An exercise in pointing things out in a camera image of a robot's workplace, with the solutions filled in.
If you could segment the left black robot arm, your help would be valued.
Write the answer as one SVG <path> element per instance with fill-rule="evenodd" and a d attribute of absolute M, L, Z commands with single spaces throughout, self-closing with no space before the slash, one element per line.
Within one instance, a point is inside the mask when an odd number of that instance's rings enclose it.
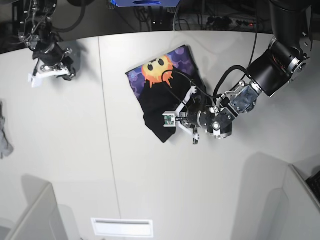
<path fill-rule="evenodd" d="M 213 95 L 202 93 L 186 111 L 176 112 L 177 126 L 197 144 L 198 129 L 216 139 L 232 135 L 233 122 L 251 112 L 261 94 L 271 98 L 301 74 L 311 59 L 313 0 L 271 0 L 273 38 L 267 50 L 247 68 L 231 66 Z"/>

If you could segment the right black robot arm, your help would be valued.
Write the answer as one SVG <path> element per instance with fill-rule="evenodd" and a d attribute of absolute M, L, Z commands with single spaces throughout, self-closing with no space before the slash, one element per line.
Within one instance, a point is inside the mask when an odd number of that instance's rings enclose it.
<path fill-rule="evenodd" d="M 28 82 L 34 88 L 47 78 L 72 81 L 76 76 L 74 61 L 70 57 L 72 49 L 60 47 L 57 33 L 70 32 L 82 22 L 86 13 L 86 1 L 80 1 L 79 18 L 67 28 L 56 28 L 52 24 L 51 16 L 57 3 L 56 0 L 28 0 L 20 22 L 18 39 L 32 51 L 32 59 L 37 60 L 32 73 L 28 75 Z"/>

